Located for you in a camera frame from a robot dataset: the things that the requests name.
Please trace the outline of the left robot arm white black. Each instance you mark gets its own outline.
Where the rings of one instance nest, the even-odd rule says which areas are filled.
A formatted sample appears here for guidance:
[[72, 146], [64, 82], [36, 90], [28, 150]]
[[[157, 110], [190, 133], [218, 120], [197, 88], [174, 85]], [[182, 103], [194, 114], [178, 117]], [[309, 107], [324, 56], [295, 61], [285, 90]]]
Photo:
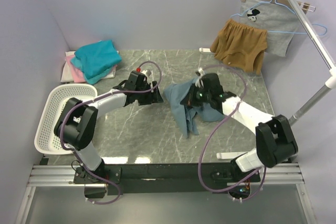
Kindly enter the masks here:
[[132, 71], [128, 79], [104, 94], [87, 101], [70, 98], [66, 102], [54, 134], [60, 138], [62, 148], [72, 151], [87, 169], [91, 182], [99, 183], [106, 175], [105, 163], [92, 143], [97, 119], [135, 101], [138, 105], [162, 103], [158, 85], [157, 81], [148, 81], [145, 71]]

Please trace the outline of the grey-blue t shirt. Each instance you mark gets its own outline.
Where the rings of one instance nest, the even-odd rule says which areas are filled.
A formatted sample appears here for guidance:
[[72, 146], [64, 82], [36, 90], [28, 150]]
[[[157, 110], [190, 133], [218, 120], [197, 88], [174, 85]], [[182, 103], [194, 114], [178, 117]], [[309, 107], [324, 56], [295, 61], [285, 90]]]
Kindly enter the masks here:
[[223, 114], [211, 108], [208, 103], [204, 103], [202, 106], [181, 104], [195, 82], [196, 78], [183, 83], [174, 83], [163, 91], [165, 98], [170, 104], [173, 118], [185, 138], [188, 138], [189, 133], [199, 135], [194, 120], [196, 115], [200, 116], [204, 122], [219, 122], [225, 118]]

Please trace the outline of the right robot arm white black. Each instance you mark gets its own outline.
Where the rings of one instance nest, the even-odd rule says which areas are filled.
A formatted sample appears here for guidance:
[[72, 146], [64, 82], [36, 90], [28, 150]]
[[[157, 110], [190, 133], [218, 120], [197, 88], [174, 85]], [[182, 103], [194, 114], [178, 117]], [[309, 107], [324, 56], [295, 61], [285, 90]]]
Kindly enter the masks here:
[[236, 94], [224, 91], [215, 73], [205, 74], [197, 84], [191, 85], [181, 104], [194, 108], [209, 105], [254, 133], [256, 147], [230, 162], [230, 175], [235, 182], [243, 181], [256, 168], [272, 168], [298, 152], [297, 142], [285, 116], [262, 112]]

